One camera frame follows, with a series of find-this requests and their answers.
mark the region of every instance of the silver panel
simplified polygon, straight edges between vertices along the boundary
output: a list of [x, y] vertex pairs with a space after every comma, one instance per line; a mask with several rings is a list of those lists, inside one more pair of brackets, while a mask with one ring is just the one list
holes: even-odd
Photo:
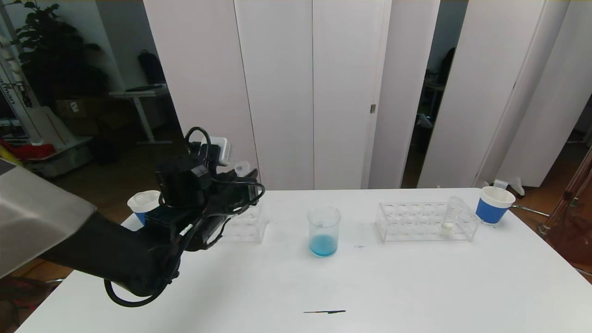
[[0, 159], [0, 277], [75, 233], [91, 203]]

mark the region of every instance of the blue liquid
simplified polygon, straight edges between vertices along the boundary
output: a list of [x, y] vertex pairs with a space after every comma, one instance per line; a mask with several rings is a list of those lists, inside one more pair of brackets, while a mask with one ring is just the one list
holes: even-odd
[[328, 257], [337, 251], [337, 239], [329, 235], [317, 235], [310, 240], [310, 251], [319, 257]]

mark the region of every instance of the red object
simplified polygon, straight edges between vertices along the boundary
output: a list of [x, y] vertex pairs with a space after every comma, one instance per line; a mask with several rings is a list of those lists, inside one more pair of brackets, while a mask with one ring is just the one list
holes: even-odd
[[53, 145], [23, 145], [19, 147], [13, 147], [4, 140], [0, 140], [0, 143], [20, 160], [44, 158], [56, 152]]

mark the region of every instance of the potted plant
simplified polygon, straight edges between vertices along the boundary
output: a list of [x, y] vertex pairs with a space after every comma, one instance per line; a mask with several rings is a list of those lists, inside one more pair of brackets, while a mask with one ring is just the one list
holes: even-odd
[[25, 50], [19, 60], [41, 105], [53, 107], [56, 100], [105, 95], [107, 74], [89, 63], [91, 53], [101, 48], [85, 43], [76, 28], [60, 20], [55, 13], [58, 4], [43, 9], [33, 1], [22, 4], [32, 12], [16, 30]]

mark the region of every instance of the white table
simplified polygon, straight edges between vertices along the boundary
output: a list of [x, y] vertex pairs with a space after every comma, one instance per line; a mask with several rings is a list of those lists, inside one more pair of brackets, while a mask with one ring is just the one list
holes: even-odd
[[[142, 308], [112, 303], [102, 280], [74, 272], [18, 332], [591, 331], [592, 287], [512, 213], [471, 243], [380, 243], [379, 202], [452, 195], [476, 207], [479, 190], [270, 191], [263, 244], [185, 253], [181, 275]], [[305, 214], [324, 204], [343, 220], [337, 253], [317, 258]], [[347, 312], [303, 313], [316, 310]]]
[[146, 132], [146, 136], [148, 137], [148, 141], [145, 143], [155, 144], [173, 142], [169, 140], [156, 141], [154, 139], [154, 134], [152, 133], [150, 123], [148, 123], [148, 118], [146, 118], [146, 113], [144, 112], [144, 107], [142, 106], [142, 101], [140, 99], [146, 97], [158, 97], [161, 95], [166, 95], [168, 93], [168, 88], [155, 88], [144, 91], [112, 91], [109, 93], [109, 96], [117, 98], [131, 98], [132, 100], [134, 100], [134, 105], [136, 106], [136, 110], [138, 111], [138, 115], [140, 116], [142, 128], [144, 128], [144, 132]]

